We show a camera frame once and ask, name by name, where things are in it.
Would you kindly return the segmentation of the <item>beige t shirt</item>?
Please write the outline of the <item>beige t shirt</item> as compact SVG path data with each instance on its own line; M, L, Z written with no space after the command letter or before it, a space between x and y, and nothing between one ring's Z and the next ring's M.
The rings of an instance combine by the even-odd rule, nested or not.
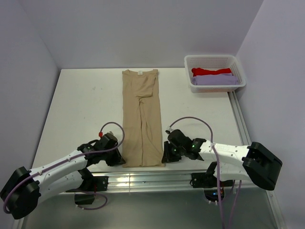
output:
M158 70L122 72L124 167L163 167Z

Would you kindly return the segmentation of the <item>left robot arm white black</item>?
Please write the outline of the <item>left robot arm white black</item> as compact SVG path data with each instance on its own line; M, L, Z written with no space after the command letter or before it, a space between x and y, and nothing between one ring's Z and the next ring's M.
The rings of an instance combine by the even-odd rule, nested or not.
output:
M125 163L117 138L110 132L80 145L67 156L47 165L16 169L2 191L3 211L14 219L29 215L43 201L66 191L92 193L98 183L89 167L105 161L110 167Z

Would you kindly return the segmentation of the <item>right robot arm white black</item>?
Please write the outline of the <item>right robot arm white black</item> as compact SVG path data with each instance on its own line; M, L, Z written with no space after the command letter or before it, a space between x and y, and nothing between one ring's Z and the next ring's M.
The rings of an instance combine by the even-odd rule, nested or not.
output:
M166 133L163 163L178 162L183 156L210 162L205 174L213 187L228 180L242 180L252 181L264 190L275 189L283 162L261 143L232 146L203 138L190 139L179 129Z

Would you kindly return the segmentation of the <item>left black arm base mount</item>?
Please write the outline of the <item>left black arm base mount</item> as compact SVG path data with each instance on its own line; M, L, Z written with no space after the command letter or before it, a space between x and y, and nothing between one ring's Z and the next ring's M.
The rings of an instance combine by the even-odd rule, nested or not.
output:
M93 176L88 180L84 180L79 188L74 189L74 203L78 208L84 210L97 210L106 206L108 198L101 192L106 191L108 187L108 176ZM102 197L104 203L99 207L85 207L85 205L91 205L97 199L97 197Z

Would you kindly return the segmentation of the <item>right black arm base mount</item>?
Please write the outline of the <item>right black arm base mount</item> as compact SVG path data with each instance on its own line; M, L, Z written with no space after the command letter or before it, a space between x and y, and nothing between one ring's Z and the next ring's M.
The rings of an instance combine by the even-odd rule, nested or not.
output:
M220 181L221 200L233 193L235 182L233 180ZM191 173L190 185L193 188L203 188L204 196L208 201L218 201L217 179L207 173Z

